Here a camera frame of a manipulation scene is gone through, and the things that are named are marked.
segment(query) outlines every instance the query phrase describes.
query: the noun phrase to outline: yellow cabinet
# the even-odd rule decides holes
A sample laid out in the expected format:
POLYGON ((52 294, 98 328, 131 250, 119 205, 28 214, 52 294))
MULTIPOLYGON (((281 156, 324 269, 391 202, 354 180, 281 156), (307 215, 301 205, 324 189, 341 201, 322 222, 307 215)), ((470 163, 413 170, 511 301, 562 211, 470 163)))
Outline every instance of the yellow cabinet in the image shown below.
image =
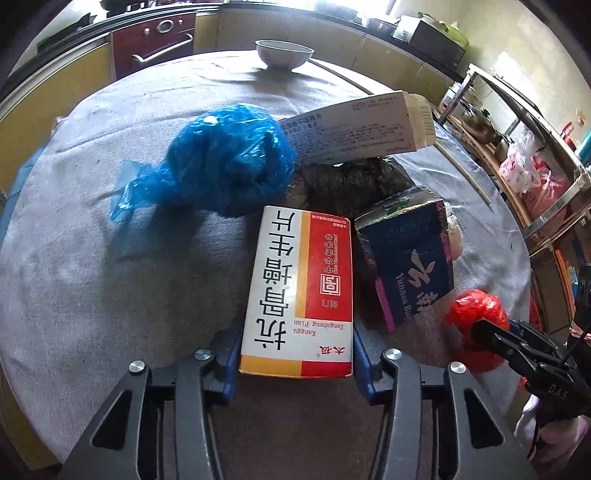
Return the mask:
POLYGON ((193 53, 209 53, 216 51, 217 29, 220 14, 197 14, 195 17, 195 34, 193 35, 193 53))
POLYGON ((373 37, 365 37, 352 67, 391 89, 423 94, 415 91, 420 69, 419 59, 373 37))
POLYGON ((0 105, 0 188, 8 191, 17 170, 51 135, 58 116, 112 81, 111 51, 104 40, 68 52, 43 67, 0 105))
POLYGON ((351 68, 363 42, 363 33, 310 14, 295 14, 288 41, 314 49, 313 58, 351 68))
POLYGON ((217 51, 254 50, 256 40, 287 40, 290 16, 283 12, 243 10, 222 12, 217 51))
POLYGON ((433 105, 439 105, 446 90, 453 85, 453 80, 423 62, 418 71, 417 80, 412 93, 419 93, 433 105))

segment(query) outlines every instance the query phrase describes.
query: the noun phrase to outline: gray tablecloth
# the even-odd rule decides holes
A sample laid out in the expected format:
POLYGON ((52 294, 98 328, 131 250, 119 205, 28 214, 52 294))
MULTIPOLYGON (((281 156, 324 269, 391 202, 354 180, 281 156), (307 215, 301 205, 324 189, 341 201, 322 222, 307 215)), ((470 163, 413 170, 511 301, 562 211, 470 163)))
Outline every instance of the gray tablecloth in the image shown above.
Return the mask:
MULTIPOLYGON (((267 71, 254 52, 205 54, 120 80, 76 107, 34 166, 0 251, 0 356, 33 426, 61 460, 130 361, 165 365, 226 327, 248 295, 259 217, 138 212, 108 219, 108 192, 124 158, 157 163, 204 111, 236 102, 285 118, 365 94, 310 63, 267 71)), ((417 184, 443 196, 464 235, 456 289, 387 341, 445 366, 449 300, 470 287, 501 297, 526 319, 530 263, 517 224, 491 181, 442 130, 441 143, 493 200, 487 206, 433 147, 399 155, 417 184)), ((503 410, 517 376, 504 365, 482 378, 503 410)), ((228 479, 367 477, 381 409, 354 380, 240 376, 236 399, 215 411, 228 479)))

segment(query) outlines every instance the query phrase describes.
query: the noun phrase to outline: metal screw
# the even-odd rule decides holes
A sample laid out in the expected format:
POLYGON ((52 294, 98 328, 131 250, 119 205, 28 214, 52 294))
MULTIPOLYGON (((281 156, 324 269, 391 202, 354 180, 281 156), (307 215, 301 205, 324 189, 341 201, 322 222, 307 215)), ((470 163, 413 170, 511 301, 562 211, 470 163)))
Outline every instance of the metal screw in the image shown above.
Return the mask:
POLYGON ((452 362, 449 364, 449 370, 454 372, 455 374, 462 374, 466 371, 466 365, 461 362, 452 362))
POLYGON ((386 358, 388 360, 399 360, 400 357, 402 357, 402 352, 400 350, 395 349, 395 348, 388 348, 388 350, 386 350, 384 355, 386 356, 386 358))
POLYGON ((136 360, 135 362, 131 362, 129 364, 129 371, 134 375, 140 374, 146 368, 146 364, 143 363, 141 360, 136 360))
POLYGON ((197 360, 209 360, 212 357, 212 351, 207 348, 200 348, 195 352, 195 358, 197 360))

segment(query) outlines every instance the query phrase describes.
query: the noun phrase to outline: blue medicine box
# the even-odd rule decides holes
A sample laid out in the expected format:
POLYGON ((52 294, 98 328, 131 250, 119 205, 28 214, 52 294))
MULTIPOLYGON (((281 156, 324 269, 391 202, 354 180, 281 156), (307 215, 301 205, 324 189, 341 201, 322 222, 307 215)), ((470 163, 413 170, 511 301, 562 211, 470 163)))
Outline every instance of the blue medicine box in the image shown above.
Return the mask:
POLYGON ((453 288, 443 199, 425 187, 389 197, 355 220, 389 330, 453 288))

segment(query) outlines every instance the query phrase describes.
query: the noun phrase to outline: blue bottle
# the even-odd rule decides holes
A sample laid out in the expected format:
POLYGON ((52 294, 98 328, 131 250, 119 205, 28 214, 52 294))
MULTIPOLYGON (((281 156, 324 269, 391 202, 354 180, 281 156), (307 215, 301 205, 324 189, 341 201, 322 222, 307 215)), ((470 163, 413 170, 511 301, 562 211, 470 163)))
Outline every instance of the blue bottle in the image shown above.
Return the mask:
POLYGON ((587 166, 591 163, 591 131, 581 140, 574 154, 577 155, 583 165, 587 166))

